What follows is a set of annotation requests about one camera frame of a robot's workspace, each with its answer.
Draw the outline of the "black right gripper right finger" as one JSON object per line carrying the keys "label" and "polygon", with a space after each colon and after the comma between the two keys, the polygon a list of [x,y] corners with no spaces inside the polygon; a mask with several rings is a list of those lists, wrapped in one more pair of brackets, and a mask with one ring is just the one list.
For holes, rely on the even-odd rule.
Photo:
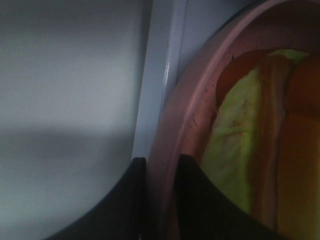
{"label": "black right gripper right finger", "polygon": [[183,240],[282,240],[225,197],[194,158],[179,157],[174,188],[180,237]]}

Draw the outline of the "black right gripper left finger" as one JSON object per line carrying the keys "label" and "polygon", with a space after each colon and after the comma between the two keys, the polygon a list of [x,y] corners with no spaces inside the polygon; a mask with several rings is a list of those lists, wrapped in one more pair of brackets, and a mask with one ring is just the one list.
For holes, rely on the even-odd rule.
{"label": "black right gripper left finger", "polygon": [[112,190],[49,240],[138,240],[145,203],[146,159],[134,158]]}

